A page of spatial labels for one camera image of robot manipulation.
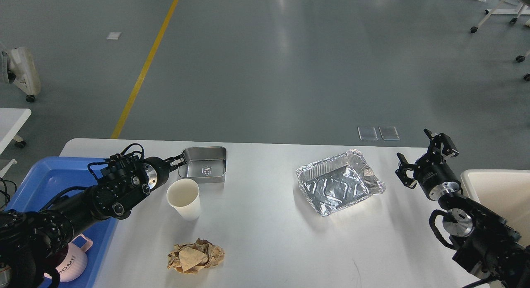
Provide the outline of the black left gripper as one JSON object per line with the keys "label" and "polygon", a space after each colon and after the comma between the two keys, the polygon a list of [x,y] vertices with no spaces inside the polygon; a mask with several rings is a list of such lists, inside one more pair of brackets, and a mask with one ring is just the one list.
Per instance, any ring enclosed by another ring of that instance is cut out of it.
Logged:
{"label": "black left gripper", "polygon": [[169,178],[169,175],[179,175],[185,167],[185,157],[183,154],[169,157],[165,160],[159,157],[148,157],[140,160],[139,180],[142,191],[153,191]]}

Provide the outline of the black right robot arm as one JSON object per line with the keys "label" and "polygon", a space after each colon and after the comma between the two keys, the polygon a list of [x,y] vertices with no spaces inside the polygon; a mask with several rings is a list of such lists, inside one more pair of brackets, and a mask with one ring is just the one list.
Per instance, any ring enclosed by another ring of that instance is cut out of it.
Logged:
{"label": "black right robot arm", "polygon": [[419,185],[430,201],[439,204],[430,214],[430,229],[443,246],[454,250],[452,259],[477,277],[468,287],[499,282],[504,288],[528,288],[529,247],[519,244],[520,233],[505,218],[463,194],[446,162],[459,154],[452,139],[428,129],[424,133],[429,139],[426,153],[414,163],[397,153],[395,173],[405,187]]}

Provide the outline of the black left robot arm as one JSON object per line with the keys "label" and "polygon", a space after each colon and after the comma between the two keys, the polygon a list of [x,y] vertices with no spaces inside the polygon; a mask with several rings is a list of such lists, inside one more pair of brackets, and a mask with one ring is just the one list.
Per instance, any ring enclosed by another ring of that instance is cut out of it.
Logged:
{"label": "black left robot arm", "polygon": [[146,157],[143,148],[125,148],[87,164],[95,185],[66,188],[36,212],[2,211],[1,286],[37,288],[47,273],[50,287],[58,287],[57,264],[65,259],[62,251],[75,237],[98,222],[128,218],[136,205],[186,163],[183,154],[161,159]]}

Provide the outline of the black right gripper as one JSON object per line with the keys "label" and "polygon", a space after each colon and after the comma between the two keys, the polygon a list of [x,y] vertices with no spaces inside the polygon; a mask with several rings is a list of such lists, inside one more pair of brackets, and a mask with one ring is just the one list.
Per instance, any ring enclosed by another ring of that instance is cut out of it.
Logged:
{"label": "black right gripper", "polygon": [[[459,155],[452,139],[445,133],[433,133],[428,129],[424,129],[424,133],[430,140],[426,155],[411,164],[398,152],[399,166],[395,174],[407,188],[416,188],[418,182],[431,201],[439,201],[441,196],[450,192],[461,192],[460,181],[446,163],[448,158]],[[414,177],[409,177],[408,172],[413,172]]]}

